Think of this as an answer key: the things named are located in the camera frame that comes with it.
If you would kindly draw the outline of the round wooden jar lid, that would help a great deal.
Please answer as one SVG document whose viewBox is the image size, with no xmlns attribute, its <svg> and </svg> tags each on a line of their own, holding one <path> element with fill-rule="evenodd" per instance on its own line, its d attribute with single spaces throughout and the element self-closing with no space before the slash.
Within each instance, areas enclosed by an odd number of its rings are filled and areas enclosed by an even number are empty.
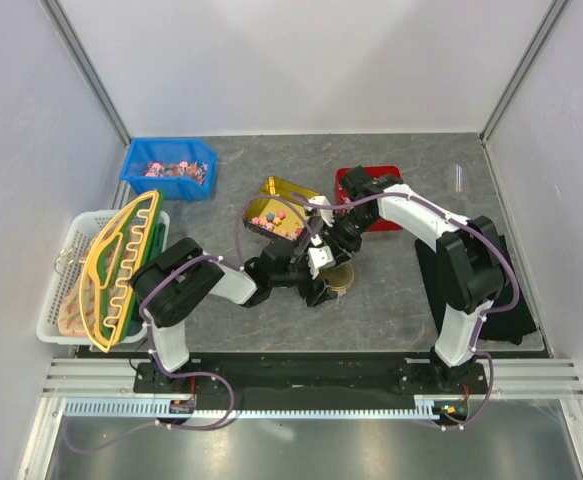
<svg viewBox="0 0 583 480">
<path fill-rule="evenodd" d="M 355 272 L 350 263 L 342 263 L 338 266 L 321 270 L 319 277 L 328 283 L 332 291 L 344 294 L 353 284 Z"/>
</svg>

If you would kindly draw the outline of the gold tin of star candies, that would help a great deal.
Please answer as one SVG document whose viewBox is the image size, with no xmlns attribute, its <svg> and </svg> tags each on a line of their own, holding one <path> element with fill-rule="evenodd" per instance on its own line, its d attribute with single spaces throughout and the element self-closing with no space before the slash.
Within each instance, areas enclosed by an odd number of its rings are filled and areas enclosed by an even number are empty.
<svg viewBox="0 0 583 480">
<path fill-rule="evenodd" d="M 250 203 L 242 216 L 244 226 L 269 239 L 280 237 L 298 242 L 306 232 L 304 223 L 309 217 L 304 207 L 294 201 L 292 193 L 307 199 L 319 195 L 288 180 L 269 176 L 258 192 L 265 198 L 257 198 Z"/>
</svg>

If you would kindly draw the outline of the blue plastic bin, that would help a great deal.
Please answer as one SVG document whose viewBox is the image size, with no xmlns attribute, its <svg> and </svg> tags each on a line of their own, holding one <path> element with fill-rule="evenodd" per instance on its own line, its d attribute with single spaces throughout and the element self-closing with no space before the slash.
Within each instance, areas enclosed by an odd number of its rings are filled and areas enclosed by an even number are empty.
<svg viewBox="0 0 583 480">
<path fill-rule="evenodd" d="M 136 137 L 119 178 L 137 195 L 160 190 L 166 200 L 205 201 L 213 195 L 217 160 L 200 139 Z"/>
</svg>

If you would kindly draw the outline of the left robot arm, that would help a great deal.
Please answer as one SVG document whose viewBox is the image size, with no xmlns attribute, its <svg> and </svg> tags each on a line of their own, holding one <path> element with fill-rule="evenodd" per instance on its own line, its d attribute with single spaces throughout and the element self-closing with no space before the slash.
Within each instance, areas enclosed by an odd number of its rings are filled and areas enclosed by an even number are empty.
<svg viewBox="0 0 583 480">
<path fill-rule="evenodd" d="M 315 239 L 303 251 L 290 240 L 273 240 L 242 266 L 207 253 L 189 237 L 165 250 L 130 280 L 139 314 L 148 324 L 150 354 L 158 365 L 156 382 L 169 393 L 189 385 L 185 319 L 207 297 L 250 308 L 268 300 L 274 289 L 295 288 L 313 307 L 337 297 L 321 276 L 337 265 L 332 249 Z"/>
</svg>

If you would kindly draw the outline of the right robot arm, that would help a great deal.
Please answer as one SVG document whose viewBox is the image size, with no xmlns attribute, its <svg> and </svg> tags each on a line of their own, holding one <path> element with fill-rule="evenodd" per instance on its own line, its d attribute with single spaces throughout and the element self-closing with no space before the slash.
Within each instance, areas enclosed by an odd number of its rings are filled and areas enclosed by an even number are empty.
<svg viewBox="0 0 583 480">
<path fill-rule="evenodd" d="M 503 253 L 495 224 L 487 217 L 470 219 L 446 210 L 416 193 L 394 175 L 373 178 L 362 167 L 341 180 L 349 198 L 333 205 L 314 196 L 324 232 L 335 246 L 352 255 L 361 235 L 377 220 L 400 225 L 433 255 L 433 290 L 443 302 L 442 327 L 433 347 L 440 362 L 429 368 L 438 392 L 454 392 L 465 381 L 463 364 L 477 353 L 477 340 L 490 313 L 515 307 L 520 287 Z"/>
</svg>

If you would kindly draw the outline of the red tray of lollipops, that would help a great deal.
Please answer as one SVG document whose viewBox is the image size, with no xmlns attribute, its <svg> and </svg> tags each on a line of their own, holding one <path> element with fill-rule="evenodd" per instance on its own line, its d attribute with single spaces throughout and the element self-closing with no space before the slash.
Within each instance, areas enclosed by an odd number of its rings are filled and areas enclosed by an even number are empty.
<svg viewBox="0 0 583 480">
<path fill-rule="evenodd" d="M 335 174 L 335 198 L 338 204 L 348 204 L 350 198 L 345 192 L 341 181 L 345 174 L 350 170 L 350 167 L 340 168 Z M 377 165 L 377 166 L 365 166 L 365 172 L 373 177 L 378 178 L 384 175 L 392 175 L 398 179 L 402 178 L 400 169 L 395 165 Z M 394 222 L 379 218 L 369 229 L 368 232 L 386 232 L 386 231 L 398 231 L 402 227 Z"/>
</svg>

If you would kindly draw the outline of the black cloth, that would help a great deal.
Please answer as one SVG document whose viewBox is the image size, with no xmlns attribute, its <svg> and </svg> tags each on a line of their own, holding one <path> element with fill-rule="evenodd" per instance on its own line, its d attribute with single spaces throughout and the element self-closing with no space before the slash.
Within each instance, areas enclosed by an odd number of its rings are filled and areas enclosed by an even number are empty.
<svg viewBox="0 0 583 480">
<path fill-rule="evenodd" d="M 421 240 L 415 241 L 415 250 L 436 330 L 440 333 L 443 325 L 445 302 L 438 291 L 436 283 L 435 253 Z M 484 341 L 504 341 L 520 345 L 525 335 L 536 331 L 536 323 L 523 292 L 520 292 L 518 303 L 514 308 L 505 312 L 487 315 L 487 321 L 481 328 L 479 339 Z"/>
</svg>

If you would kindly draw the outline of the white plastic basket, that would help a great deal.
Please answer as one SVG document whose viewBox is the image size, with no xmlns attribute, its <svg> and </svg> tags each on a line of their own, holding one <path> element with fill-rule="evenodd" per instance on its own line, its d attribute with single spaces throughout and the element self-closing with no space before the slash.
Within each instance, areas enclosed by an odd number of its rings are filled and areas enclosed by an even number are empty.
<svg viewBox="0 0 583 480">
<path fill-rule="evenodd" d="M 105 223 L 105 218 L 101 216 L 105 211 L 110 210 L 82 213 L 71 223 L 63 249 L 56 259 L 55 274 L 36 328 L 37 337 L 43 342 L 92 346 L 80 320 L 75 288 L 87 248 Z M 158 254 L 163 252 L 169 223 L 169 216 L 161 211 L 150 256 L 152 252 Z M 121 343 L 133 343 L 143 338 L 145 334 L 144 326 L 134 335 L 127 331 Z"/>
</svg>

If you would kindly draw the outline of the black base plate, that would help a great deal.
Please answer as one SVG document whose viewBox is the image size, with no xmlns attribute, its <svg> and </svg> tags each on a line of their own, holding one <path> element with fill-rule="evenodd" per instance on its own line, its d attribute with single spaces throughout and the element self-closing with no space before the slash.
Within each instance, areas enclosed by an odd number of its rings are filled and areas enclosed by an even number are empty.
<svg viewBox="0 0 583 480">
<path fill-rule="evenodd" d="M 136 394 L 191 394 L 196 405 L 409 407 L 422 396 L 474 399 L 488 390 L 484 366 L 449 370 L 402 353 L 198 353 L 177 374 L 138 365 Z"/>
</svg>

